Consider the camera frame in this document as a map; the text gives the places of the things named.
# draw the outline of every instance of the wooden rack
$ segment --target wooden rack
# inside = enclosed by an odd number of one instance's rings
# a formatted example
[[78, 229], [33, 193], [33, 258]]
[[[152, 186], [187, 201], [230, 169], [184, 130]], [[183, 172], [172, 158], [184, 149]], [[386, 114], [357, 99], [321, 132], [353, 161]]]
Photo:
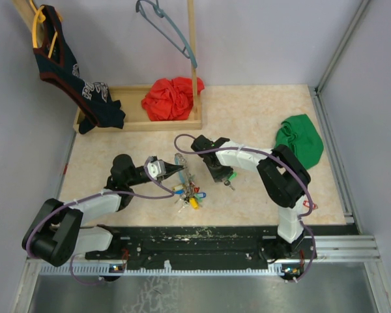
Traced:
[[[22, 17], [26, 26], [32, 31], [33, 18], [35, 17], [34, 8], [29, 3], [29, 0], [12, 0], [19, 15]], [[190, 47], [196, 54], [196, 26], [194, 18], [194, 0], [187, 0], [188, 5], [188, 26], [190, 29]], [[42, 42], [43, 30], [41, 27], [37, 29], [38, 42]], [[151, 85], [132, 85], [132, 86], [118, 86], [109, 87], [111, 98], [113, 100], [120, 100], [122, 110], [126, 114], [124, 119], [123, 129], [108, 127], [108, 128], [94, 128], [91, 132], [130, 132], [130, 131], [156, 131], [156, 130], [189, 130], [201, 129], [202, 114], [201, 114], [201, 99], [197, 94], [197, 72], [191, 66], [192, 72], [192, 87], [194, 106], [190, 116], [185, 121], [160, 121], [152, 122], [149, 120], [147, 112], [141, 106], [141, 100], [149, 92]], [[74, 130], [78, 132], [80, 123], [84, 120], [84, 114], [80, 109], [77, 109], [77, 114], [74, 120]]]

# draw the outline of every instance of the metal floor panel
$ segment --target metal floor panel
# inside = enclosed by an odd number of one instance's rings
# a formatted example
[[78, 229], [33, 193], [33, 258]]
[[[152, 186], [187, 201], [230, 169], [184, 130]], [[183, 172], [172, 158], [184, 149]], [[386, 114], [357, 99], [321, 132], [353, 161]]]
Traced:
[[298, 284], [265, 276], [126, 276], [90, 287], [70, 276], [40, 275], [29, 312], [370, 313], [377, 309], [363, 264], [316, 263]]

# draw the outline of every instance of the white wall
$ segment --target white wall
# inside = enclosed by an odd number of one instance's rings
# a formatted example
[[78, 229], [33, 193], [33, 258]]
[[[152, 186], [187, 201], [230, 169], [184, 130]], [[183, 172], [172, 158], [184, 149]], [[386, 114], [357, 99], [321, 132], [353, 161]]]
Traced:
[[55, 195], [74, 112], [67, 96], [39, 80], [30, 33], [12, 3], [0, 1], [0, 313], [18, 287], [22, 238]]
[[[189, 60], [135, 12], [135, 1], [47, 2], [65, 18], [65, 35], [79, 59], [87, 60], [80, 65], [87, 77], [127, 85], [190, 75]], [[359, 2], [195, 0], [198, 74], [208, 85], [315, 86]], [[186, 1], [160, 0], [160, 6], [188, 38]]]
[[372, 2], [323, 100], [358, 215], [391, 279], [391, 0]]

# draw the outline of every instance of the cable tie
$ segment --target cable tie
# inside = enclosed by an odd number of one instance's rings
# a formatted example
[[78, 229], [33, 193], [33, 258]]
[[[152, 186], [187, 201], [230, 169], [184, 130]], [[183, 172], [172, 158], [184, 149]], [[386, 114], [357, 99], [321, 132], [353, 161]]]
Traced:
[[239, 147], [236, 150], [236, 155], [239, 154], [239, 152], [242, 150], [243, 147], [245, 147], [245, 145], [239, 145]]

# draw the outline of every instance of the yellow hanger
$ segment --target yellow hanger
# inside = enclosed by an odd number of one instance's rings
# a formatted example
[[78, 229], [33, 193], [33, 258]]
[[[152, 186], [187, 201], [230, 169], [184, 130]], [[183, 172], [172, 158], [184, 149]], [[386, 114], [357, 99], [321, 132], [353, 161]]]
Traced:
[[[33, 44], [34, 48], [38, 48], [38, 40], [37, 40], [37, 37], [36, 37], [36, 29], [37, 29], [37, 26], [38, 26], [38, 22], [40, 22], [39, 16], [43, 15], [43, 17], [45, 17], [45, 15], [42, 13], [42, 10], [44, 9], [44, 7], [45, 6], [42, 5], [38, 10], [36, 10], [35, 17], [33, 18], [32, 44]], [[50, 51], [48, 53], [48, 58], [51, 58], [51, 56], [52, 56], [53, 47], [55, 46], [55, 42], [57, 41], [57, 37], [58, 37], [58, 32], [56, 31], [55, 34], [53, 34]]]
[[[29, 4], [31, 5], [31, 7], [33, 9], [33, 12], [37, 13], [38, 9], [37, 9], [35, 3], [33, 2], [33, 0], [29, 0]], [[40, 12], [39, 16], [40, 16], [39, 19], [38, 19], [39, 23], [45, 22], [46, 18], [45, 18], [45, 15], [42, 12]]]
[[[33, 0], [29, 0], [29, 4], [31, 5], [33, 12], [35, 12], [35, 13], [38, 12], [38, 9], [37, 9], [35, 3], [33, 2]], [[59, 15], [58, 12], [57, 12], [57, 15], [58, 15], [59, 20], [62, 22], [63, 21], [63, 17], [61, 15]], [[41, 12], [39, 14], [38, 22], [39, 23], [43, 23], [43, 22], [45, 22], [45, 19], [46, 19], [45, 15]]]

